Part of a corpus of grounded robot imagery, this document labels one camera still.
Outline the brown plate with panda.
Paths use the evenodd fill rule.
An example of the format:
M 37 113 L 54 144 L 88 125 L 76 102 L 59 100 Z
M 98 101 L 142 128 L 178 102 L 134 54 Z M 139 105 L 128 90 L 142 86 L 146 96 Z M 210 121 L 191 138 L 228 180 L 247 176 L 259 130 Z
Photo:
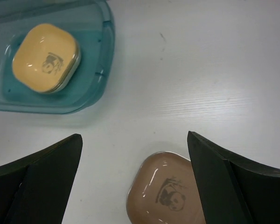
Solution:
M 132 224 L 204 224 L 191 161 L 158 152 L 142 163 L 126 201 Z

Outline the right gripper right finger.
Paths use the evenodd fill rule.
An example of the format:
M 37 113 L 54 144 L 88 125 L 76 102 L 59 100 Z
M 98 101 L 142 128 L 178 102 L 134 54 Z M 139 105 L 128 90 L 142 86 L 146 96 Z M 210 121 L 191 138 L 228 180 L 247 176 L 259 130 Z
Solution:
M 280 169 L 245 158 L 196 132 L 189 156 L 208 224 L 280 224 Z

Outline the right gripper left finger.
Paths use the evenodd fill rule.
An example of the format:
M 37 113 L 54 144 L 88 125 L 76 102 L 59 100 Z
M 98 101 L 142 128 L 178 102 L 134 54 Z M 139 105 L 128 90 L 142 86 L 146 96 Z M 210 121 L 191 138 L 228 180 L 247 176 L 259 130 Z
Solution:
M 81 158 L 73 134 L 0 166 L 0 224 L 60 224 Z

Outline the yellow plate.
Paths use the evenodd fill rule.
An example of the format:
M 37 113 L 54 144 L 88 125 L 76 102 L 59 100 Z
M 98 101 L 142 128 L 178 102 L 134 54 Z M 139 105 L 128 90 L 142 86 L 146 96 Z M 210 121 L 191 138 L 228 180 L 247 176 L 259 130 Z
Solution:
M 27 33 L 13 57 L 13 75 L 29 89 L 47 94 L 72 65 L 76 42 L 69 32 L 57 26 L 37 25 Z

